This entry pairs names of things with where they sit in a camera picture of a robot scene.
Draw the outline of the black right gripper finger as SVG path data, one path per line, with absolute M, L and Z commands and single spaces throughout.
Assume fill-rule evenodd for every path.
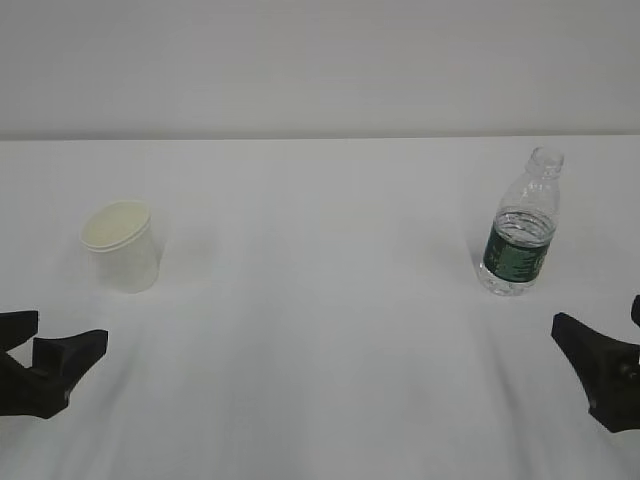
M 558 313 L 551 337 L 574 369 L 588 412 L 610 432 L 639 428 L 639 346 L 605 336 Z
M 632 308 L 631 308 L 631 320 L 637 326 L 640 326 L 640 295 L 637 295 L 634 298 Z

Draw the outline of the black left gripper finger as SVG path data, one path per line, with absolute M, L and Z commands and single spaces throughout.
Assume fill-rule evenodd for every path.
M 25 367 L 1 353 L 1 415 L 50 419 L 69 406 L 82 377 L 106 354 L 108 332 L 91 330 L 71 337 L 36 338 L 32 364 Z
M 4 352 L 26 343 L 38 332 L 39 312 L 26 310 L 0 314 L 0 346 Z

